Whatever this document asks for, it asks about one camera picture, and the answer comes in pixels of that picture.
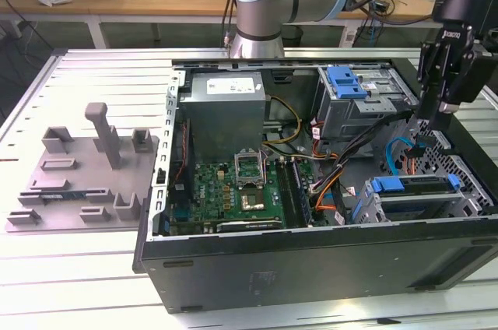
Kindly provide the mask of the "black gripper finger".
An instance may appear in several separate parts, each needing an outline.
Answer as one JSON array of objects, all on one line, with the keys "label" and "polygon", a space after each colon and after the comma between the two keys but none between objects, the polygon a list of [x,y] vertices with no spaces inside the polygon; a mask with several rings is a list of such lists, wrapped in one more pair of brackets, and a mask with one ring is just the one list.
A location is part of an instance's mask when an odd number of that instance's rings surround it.
[{"label": "black gripper finger", "polygon": [[421,47],[417,79],[421,85],[417,118],[427,120],[431,128],[444,128],[440,112],[444,95],[444,46],[439,41],[425,42]]},{"label": "black gripper finger", "polygon": [[459,54],[448,45],[438,64],[437,102],[432,129],[444,131],[462,103],[471,103],[491,79],[491,53],[480,43]]}]

